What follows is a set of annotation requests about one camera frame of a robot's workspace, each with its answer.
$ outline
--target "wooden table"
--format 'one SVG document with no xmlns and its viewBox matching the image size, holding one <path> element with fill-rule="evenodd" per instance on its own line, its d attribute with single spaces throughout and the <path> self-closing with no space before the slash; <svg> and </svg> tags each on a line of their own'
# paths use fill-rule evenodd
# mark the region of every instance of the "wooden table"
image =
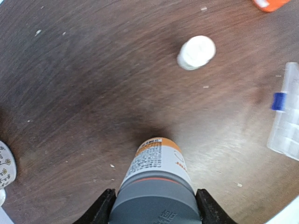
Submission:
<svg viewBox="0 0 299 224">
<path fill-rule="evenodd" d="M 266 147 L 272 95 L 285 63 L 299 61 L 298 9 L 295 0 L 271 14 L 249 0 L 5 0 L 0 138 L 18 176 L 4 209 L 15 224 L 72 224 L 119 187 L 138 145 L 161 135 L 183 150 L 195 189 L 241 224 L 266 222 L 299 194 L 299 162 Z M 176 56 L 195 35 L 217 53 L 185 71 Z"/>
</svg>

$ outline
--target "blue cap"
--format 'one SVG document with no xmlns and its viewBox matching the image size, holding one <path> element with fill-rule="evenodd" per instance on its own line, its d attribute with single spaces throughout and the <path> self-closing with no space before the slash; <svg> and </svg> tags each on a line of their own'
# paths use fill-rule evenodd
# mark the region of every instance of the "blue cap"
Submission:
<svg viewBox="0 0 299 224">
<path fill-rule="evenodd" d="M 285 99 L 286 99 L 286 93 L 283 92 L 274 93 L 272 110 L 283 111 L 285 109 Z"/>
</svg>

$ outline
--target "plastic pill organizer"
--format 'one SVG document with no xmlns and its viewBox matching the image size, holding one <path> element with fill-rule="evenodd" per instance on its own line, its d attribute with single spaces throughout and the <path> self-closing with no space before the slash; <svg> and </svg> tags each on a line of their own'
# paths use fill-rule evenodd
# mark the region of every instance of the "plastic pill organizer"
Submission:
<svg viewBox="0 0 299 224">
<path fill-rule="evenodd" d="M 274 94 L 276 116 L 268 148 L 299 161 L 299 66 L 287 63 L 281 92 Z"/>
</svg>

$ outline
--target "white speck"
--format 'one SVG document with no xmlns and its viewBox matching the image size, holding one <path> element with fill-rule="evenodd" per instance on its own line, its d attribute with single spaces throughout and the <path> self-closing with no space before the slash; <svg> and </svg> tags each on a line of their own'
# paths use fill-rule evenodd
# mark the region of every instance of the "white speck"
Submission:
<svg viewBox="0 0 299 224">
<path fill-rule="evenodd" d="M 36 35 L 35 35 L 35 36 L 37 36 L 41 31 L 42 31 L 42 30 L 39 29 L 39 30 L 36 32 Z"/>
</svg>

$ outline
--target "gray lid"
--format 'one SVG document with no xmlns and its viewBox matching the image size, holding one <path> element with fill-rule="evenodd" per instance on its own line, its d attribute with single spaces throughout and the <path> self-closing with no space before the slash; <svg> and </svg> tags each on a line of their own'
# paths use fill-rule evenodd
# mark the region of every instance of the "gray lid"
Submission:
<svg viewBox="0 0 299 224">
<path fill-rule="evenodd" d="M 195 195 L 173 181 L 135 182 L 118 194 L 110 224 L 201 224 Z"/>
</svg>

